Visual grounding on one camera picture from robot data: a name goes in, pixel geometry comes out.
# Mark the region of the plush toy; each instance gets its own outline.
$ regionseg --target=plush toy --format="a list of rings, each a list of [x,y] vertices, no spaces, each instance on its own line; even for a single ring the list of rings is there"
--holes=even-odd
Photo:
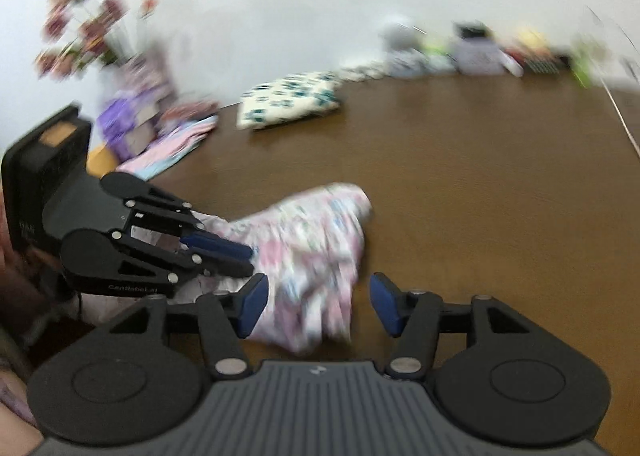
[[[380,37],[386,49],[386,65],[391,77],[418,77],[428,72],[427,59],[420,51],[424,35],[408,21],[386,24]]]

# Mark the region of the wooden table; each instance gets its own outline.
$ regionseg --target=wooden table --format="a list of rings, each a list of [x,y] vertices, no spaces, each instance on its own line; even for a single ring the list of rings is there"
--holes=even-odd
[[[367,296],[373,271],[454,303],[492,294],[603,367],[613,398],[597,441],[637,454],[640,160],[604,91],[570,77],[443,77],[352,83],[342,96],[332,115],[256,132],[235,130],[225,109],[220,128],[154,182],[227,219],[358,184],[373,214],[352,342],[309,358],[388,356],[393,341]],[[438,360],[462,345],[444,336]],[[254,361],[289,356],[246,349]]]

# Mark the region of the cable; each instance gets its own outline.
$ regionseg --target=cable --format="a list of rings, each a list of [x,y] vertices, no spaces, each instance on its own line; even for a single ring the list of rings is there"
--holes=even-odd
[[[82,321],[82,293],[78,292],[78,321]]]
[[[638,54],[638,56],[640,56],[640,52],[638,52],[638,49],[636,48],[636,44],[635,44],[633,41],[631,41],[631,38],[629,37],[629,34],[625,32],[625,29],[623,29],[623,28],[620,26],[620,24],[619,24],[619,23],[617,23],[615,20],[611,20],[611,21],[615,24],[615,26],[617,26],[617,27],[618,27],[618,29],[620,30],[620,32],[622,32],[622,33],[624,34],[624,36],[626,37],[626,40],[627,40],[629,43],[631,43],[631,46],[633,46],[633,47],[634,47],[634,50],[636,51],[636,54]]]
[[[591,61],[591,64],[593,64],[594,68],[598,71],[598,77],[600,77],[600,82],[604,86],[604,90],[607,92],[607,95],[609,96],[609,99],[611,100],[611,103],[613,104],[613,107],[616,110],[616,113],[618,114],[618,118],[622,123],[622,127],[625,128],[625,133],[626,133],[626,136],[629,138],[629,142],[631,142],[631,145],[636,150],[636,155],[638,155],[638,158],[640,159],[640,147],[638,146],[638,143],[636,142],[634,136],[631,134],[631,131],[629,131],[628,126],[626,126],[625,118],[622,116],[622,113],[620,112],[620,108],[618,108],[618,104],[616,103],[615,99],[613,99],[613,96],[609,90],[609,86],[607,86],[607,83],[604,81],[604,78],[602,76],[602,70],[596,64],[596,62]]]

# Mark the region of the patterned pillow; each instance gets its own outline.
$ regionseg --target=patterned pillow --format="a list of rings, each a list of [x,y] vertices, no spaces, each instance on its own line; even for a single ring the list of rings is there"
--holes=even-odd
[[[335,90],[340,80],[331,72],[287,75],[258,84],[242,94],[238,129],[259,129],[305,117],[324,115],[340,106]]]

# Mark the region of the green object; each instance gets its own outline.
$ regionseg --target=green object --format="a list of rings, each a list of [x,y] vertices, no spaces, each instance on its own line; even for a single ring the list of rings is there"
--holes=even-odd
[[[574,77],[580,83],[583,88],[589,88],[591,86],[591,77],[589,75],[590,61],[587,57],[574,58],[571,62],[571,71]]]
[[[434,54],[436,56],[448,56],[449,45],[446,43],[425,43],[421,49],[421,52],[426,56],[427,54]]]
[[[99,59],[100,59],[100,62],[105,66],[108,66],[110,64],[116,64],[118,62],[118,56],[116,56],[116,54],[110,47],[108,47],[107,50],[105,50],[99,56]]]

